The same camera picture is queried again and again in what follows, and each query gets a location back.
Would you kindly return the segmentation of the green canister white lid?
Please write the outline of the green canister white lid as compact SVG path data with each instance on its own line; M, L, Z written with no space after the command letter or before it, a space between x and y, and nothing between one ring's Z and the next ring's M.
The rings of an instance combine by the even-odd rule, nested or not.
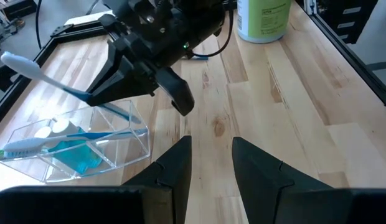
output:
M265 44L286 33L291 0L237 0L237 32L247 42Z

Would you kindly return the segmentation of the black arched clamp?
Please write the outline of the black arched clamp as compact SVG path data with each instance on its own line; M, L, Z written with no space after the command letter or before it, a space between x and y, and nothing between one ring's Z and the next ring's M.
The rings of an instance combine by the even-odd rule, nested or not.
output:
M15 72L13 69L9 68L7 65L0 66L0 90L2 92L7 92L13 84L20 79L21 74Z

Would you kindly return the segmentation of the clear acrylic holder box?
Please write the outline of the clear acrylic holder box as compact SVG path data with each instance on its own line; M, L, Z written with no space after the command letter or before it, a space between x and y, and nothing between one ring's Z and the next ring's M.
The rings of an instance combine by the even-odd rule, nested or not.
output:
M150 132L147 119L131 100L120 100L114 105L137 116L136 124L100 107L80 103L75 108L62 109L54 105L39 108L37 113L21 110L8 112L0 123L0 149L6 144L34 138L39 129L52 127L59 119L67 119L85 133L102 133L147 129L148 133L119 140L85 141L101 158L101 164L79 174L61 162L56 162L47 148L40 154L22 159L0 161L0 191L20 185L120 185L126 181L123 174L139 161L148 161L151 155Z

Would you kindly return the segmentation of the black box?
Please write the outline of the black box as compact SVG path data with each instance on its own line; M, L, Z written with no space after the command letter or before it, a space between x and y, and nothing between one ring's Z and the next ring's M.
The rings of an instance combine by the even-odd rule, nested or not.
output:
M0 0L0 11L10 21L33 14L36 10L34 0Z

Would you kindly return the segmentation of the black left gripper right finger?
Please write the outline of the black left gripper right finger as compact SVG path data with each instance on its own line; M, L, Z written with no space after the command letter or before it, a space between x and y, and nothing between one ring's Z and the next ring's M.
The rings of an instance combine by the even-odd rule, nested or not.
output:
M249 224L275 224L284 193L331 188L241 137L233 138L232 159Z

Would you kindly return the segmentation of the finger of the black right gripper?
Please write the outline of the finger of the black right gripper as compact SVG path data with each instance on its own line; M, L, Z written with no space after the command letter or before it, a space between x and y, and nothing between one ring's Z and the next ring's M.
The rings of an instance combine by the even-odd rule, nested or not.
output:
M91 98L121 98L123 89L116 73L119 69L122 53L114 42L108 40L108 56L102 69L88 87Z
M123 96L121 98L90 98L90 106L99 106L123 98L130 98L140 95L154 95L156 81L153 71L144 63L131 63L126 57L121 58L119 69L116 73Z

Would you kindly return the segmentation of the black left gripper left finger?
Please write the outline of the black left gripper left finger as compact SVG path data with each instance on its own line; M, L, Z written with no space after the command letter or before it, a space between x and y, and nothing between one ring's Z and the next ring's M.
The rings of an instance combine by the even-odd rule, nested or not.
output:
M185 224L192 177L192 137L184 136L123 185L138 191L126 224Z

